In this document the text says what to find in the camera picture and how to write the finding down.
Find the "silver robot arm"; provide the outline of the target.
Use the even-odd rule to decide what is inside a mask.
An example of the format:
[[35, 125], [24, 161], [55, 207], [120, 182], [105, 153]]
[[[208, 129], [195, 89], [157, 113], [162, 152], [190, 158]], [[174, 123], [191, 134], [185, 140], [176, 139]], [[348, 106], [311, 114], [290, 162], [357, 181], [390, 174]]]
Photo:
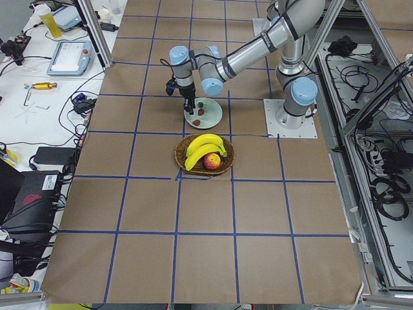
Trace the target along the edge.
[[222, 92], [226, 81], [279, 48], [283, 49], [283, 55], [277, 73], [282, 76], [300, 74], [303, 51], [294, 54], [293, 49], [303, 46], [304, 35], [319, 20], [324, 7], [324, 1], [279, 1], [279, 14], [272, 19], [269, 28], [223, 57], [219, 56], [214, 45], [197, 50], [182, 45], [172, 47], [170, 62], [164, 63], [172, 70], [171, 80], [166, 83], [166, 93], [172, 95], [178, 89], [184, 98], [184, 111], [193, 115], [196, 108], [193, 71], [199, 72], [204, 93], [216, 96]]

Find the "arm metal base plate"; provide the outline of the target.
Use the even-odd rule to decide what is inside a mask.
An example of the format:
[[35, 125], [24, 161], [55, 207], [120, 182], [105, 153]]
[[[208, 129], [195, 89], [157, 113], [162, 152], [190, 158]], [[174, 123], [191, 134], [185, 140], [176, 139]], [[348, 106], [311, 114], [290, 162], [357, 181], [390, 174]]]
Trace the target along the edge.
[[317, 139], [311, 108], [304, 116], [291, 116], [284, 110], [284, 99], [264, 99], [267, 136], [269, 138]]
[[258, 36], [263, 31], [267, 30], [271, 26], [271, 22], [267, 18], [253, 18], [252, 26], [254, 31], [254, 36]]

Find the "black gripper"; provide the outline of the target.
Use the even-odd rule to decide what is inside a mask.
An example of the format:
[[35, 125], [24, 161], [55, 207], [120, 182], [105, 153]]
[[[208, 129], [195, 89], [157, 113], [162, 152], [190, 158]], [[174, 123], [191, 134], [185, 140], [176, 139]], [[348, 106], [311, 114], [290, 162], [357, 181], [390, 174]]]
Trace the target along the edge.
[[194, 114], [195, 109], [195, 98], [196, 98], [196, 88], [192, 77], [181, 79], [172, 76], [166, 82], [166, 93], [171, 96], [175, 90], [178, 90], [180, 95], [184, 97], [184, 110], [189, 112], [190, 115]]

